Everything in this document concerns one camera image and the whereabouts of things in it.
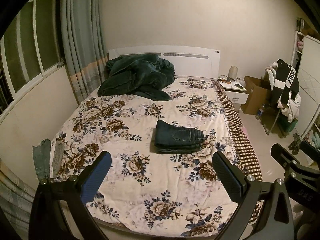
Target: white wall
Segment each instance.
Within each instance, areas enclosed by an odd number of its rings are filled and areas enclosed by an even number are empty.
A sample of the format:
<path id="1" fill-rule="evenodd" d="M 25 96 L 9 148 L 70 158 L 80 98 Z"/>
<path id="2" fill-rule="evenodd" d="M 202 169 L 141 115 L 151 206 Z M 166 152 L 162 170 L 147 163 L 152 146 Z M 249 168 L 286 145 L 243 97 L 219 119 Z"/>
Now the white wall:
<path id="1" fill-rule="evenodd" d="M 183 45 L 220 49 L 220 74 L 260 77 L 279 58 L 291 62 L 296 18 L 293 0 L 102 0 L 108 49 Z"/>
<path id="2" fill-rule="evenodd" d="M 62 67 L 27 93 L 0 124 L 0 158 L 34 189 L 38 180 L 32 146 L 52 140 L 77 106 Z"/>

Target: nightstand drawer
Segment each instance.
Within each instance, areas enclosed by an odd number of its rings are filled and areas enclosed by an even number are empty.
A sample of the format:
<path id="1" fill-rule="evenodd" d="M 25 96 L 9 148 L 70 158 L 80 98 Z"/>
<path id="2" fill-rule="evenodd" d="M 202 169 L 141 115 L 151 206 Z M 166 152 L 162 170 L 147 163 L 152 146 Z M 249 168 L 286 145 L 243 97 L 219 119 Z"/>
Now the nightstand drawer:
<path id="1" fill-rule="evenodd" d="M 248 94 L 244 92 L 234 92 L 226 90 L 226 94 L 234 104 L 245 104 L 248 98 Z"/>

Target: plush toy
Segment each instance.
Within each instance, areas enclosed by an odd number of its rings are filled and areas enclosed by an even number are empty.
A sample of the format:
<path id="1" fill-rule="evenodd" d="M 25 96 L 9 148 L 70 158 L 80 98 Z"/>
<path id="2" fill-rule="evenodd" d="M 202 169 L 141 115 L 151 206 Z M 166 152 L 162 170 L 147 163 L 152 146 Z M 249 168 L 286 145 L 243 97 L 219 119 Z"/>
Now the plush toy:
<path id="1" fill-rule="evenodd" d="M 302 50 L 303 50 L 303 41 L 298 41 L 297 45 L 298 45 L 298 50 L 302 52 Z"/>
<path id="2" fill-rule="evenodd" d="M 317 132 L 315 134 L 315 137 L 316 137 L 316 148 L 319 149 L 320 148 L 320 137 Z"/>
<path id="3" fill-rule="evenodd" d="M 316 148 L 317 147 L 317 139 L 315 136 L 311 136 L 311 145 Z"/>

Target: plastic water bottle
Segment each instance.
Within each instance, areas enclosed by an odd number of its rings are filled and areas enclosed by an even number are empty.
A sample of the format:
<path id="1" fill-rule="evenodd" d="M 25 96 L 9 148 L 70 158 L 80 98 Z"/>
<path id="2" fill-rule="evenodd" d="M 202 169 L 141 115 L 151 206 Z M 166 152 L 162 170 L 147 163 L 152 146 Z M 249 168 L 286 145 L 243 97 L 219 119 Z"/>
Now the plastic water bottle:
<path id="1" fill-rule="evenodd" d="M 256 114 L 256 119 L 257 119 L 257 120 L 259 120 L 259 119 L 260 119 L 260 117 L 262 116 L 264 109 L 265 109 L 265 105 L 264 105 L 264 104 L 262 104 L 262 105 L 260 106 L 260 108 L 259 108 L 259 110 L 258 110 L 257 114 Z"/>

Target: nightstand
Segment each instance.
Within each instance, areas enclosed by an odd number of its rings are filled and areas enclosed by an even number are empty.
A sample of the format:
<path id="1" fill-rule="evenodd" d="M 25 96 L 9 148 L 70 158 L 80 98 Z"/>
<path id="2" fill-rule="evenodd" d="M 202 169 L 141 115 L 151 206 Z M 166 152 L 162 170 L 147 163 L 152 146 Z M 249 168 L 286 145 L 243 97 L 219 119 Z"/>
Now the nightstand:
<path id="1" fill-rule="evenodd" d="M 239 84 L 238 82 L 231 82 L 231 84 L 219 82 L 223 89 L 226 91 L 227 96 L 230 98 L 233 103 L 236 111 L 240 110 L 240 106 L 245 104 L 248 98 L 248 94 L 246 94 L 245 88 L 240 89 L 235 86 L 235 84 Z"/>

